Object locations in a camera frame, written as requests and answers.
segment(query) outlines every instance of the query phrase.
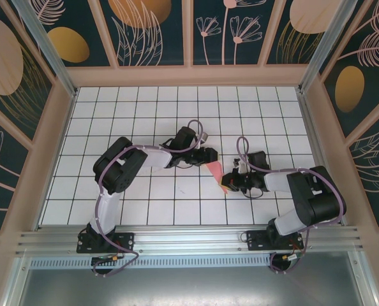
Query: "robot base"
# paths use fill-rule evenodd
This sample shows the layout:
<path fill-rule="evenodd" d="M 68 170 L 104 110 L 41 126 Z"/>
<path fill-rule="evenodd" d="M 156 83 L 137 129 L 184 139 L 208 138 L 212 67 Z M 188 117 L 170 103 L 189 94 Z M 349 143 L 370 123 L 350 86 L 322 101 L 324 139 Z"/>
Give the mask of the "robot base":
<path fill-rule="evenodd" d="M 100 235 L 91 234 L 92 231 L 78 235 L 76 253 L 78 254 L 115 254 L 119 253 L 113 245 L 110 245 Z M 106 235 L 115 244 L 125 249 L 133 250 L 134 233 L 115 233 L 111 231 Z"/>
<path fill-rule="evenodd" d="M 300 249 L 304 247 L 302 235 L 297 233 L 281 237 L 274 243 L 269 236 L 268 230 L 247 231 L 246 240 L 248 241 L 249 251 L 292 251 L 293 243 Z"/>

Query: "pink fabric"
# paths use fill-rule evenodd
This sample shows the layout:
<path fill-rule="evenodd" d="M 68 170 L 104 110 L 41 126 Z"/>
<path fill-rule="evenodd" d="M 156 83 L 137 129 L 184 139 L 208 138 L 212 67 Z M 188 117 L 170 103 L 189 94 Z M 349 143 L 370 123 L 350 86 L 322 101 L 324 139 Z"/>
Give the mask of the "pink fabric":
<path fill-rule="evenodd" d="M 214 161 L 212 163 L 206 164 L 209 171 L 212 173 L 216 181 L 218 182 L 219 185 L 221 185 L 221 179 L 223 176 L 223 171 L 222 171 L 222 164 L 219 161 Z M 222 190 L 225 194 L 228 193 L 228 190 L 224 187 L 222 187 Z"/>

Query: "white grid mat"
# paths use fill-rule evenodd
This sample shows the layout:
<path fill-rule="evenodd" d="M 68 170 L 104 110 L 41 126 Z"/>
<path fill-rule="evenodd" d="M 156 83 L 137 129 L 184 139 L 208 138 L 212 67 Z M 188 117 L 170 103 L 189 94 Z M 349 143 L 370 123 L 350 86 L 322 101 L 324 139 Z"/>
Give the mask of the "white grid mat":
<path fill-rule="evenodd" d="M 225 173 L 232 171 L 240 135 L 250 152 L 268 153 L 272 169 L 315 165 L 293 87 L 83 87 L 40 224 L 89 222 L 98 195 L 93 164 L 120 136 L 157 145 L 194 118 Z M 288 193 L 258 200 L 224 195 L 206 166 L 148 168 L 124 193 L 117 219 L 122 225 L 267 224 L 292 207 Z"/>

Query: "enclosure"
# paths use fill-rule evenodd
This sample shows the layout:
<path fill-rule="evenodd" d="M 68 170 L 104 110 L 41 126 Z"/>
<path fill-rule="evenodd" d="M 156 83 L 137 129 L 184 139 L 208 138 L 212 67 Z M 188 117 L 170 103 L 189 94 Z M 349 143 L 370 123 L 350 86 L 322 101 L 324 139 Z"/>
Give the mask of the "enclosure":
<path fill-rule="evenodd" d="M 95 278 L 93 164 L 193 119 L 219 169 L 141 168 L 114 216 L 140 257 Z M 346 202 L 285 275 L 242 235 L 292 194 L 219 184 L 240 136 L 272 170 L 325 166 Z M 379 305 L 379 0 L 0 0 L 0 305 L 41 303 Z"/>

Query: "metal floor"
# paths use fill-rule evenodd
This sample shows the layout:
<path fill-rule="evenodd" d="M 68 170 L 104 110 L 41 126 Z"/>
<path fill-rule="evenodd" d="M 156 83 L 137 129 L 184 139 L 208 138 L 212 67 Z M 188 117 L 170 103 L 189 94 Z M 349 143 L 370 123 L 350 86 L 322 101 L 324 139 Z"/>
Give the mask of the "metal floor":
<path fill-rule="evenodd" d="M 266 266 L 127 268 L 108 279 L 90 270 L 30 270 L 20 306 L 357 306 L 346 253 L 307 254 L 286 275 Z"/>

